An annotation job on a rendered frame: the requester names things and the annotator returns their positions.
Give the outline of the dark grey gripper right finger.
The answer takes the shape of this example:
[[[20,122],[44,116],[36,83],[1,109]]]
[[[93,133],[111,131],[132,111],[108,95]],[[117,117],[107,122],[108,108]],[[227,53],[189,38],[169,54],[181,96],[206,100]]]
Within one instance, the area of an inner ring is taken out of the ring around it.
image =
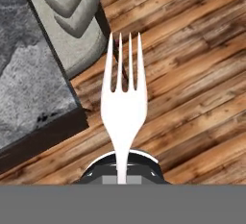
[[[162,176],[160,166],[157,163],[154,164],[137,164],[129,163],[128,176],[140,176],[142,183],[153,183],[157,185],[166,185],[167,182]]]

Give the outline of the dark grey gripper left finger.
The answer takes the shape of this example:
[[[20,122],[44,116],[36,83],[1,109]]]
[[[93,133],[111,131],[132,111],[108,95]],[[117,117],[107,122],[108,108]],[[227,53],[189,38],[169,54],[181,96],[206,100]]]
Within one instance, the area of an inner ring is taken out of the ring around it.
[[[104,176],[117,176],[115,164],[95,164],[89,167],[82,177],[76,181],[77,185],[103,184]]]

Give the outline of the white plastic fork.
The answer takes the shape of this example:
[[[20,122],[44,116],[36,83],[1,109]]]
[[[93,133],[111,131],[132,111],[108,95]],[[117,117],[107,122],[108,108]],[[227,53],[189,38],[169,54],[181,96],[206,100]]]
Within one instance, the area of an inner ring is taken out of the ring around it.
[[[122,89],[122,36],[119,36],[119,56],[115,91],[111,91],[113,37],[110,35],[101,91],[101,117],[111,138],[116,158],[117,183],[127,183],[130,148],[147,116],[147,86],[142,54],[141,35],[137,36],[137,78],[134,87],[132,35],[129,35],[129,85]]]

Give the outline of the white rimmed round plate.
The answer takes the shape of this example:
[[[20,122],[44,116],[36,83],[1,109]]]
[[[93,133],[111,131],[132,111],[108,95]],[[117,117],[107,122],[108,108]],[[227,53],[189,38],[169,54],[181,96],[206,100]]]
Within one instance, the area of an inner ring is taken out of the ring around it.
[[[148,164],[159,164],[159,161],[154,156],[139,149],[131,149],[129,151],[128,162],[129,164],[143,164],[145,162]],[[87,170],[99,164],[115,164],[115,152],[109,151],[108,153],[99,156],[90,163]]]

